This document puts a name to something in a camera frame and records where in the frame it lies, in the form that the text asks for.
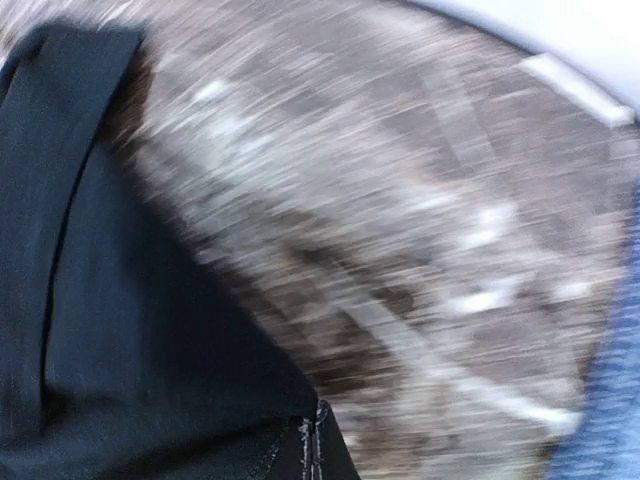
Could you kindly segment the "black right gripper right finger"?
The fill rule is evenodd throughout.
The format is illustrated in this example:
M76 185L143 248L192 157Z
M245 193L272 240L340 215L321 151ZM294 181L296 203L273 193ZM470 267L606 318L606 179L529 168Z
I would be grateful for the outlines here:
M312 479L360 480L333 410L320 400L312 431Z

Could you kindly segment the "black garment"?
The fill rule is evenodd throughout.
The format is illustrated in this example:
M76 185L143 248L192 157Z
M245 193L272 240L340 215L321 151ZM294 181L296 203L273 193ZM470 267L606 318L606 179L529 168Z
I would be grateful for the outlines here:
M140 42L45 23L1 72L5 479L246 479L316 413L98 135Z

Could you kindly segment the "blue checkered shirt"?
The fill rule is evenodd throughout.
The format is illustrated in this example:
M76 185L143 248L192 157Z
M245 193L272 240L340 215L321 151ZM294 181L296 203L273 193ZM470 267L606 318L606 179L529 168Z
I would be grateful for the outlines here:
M639 192L633 194L627 274L591 362L581 425L553 450L544 477L639 478Z

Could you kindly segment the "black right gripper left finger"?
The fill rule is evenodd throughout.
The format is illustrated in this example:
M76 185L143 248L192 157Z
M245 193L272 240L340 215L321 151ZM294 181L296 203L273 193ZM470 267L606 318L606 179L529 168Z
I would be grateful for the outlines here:
M313 422L294 417L246 479L312 480Z

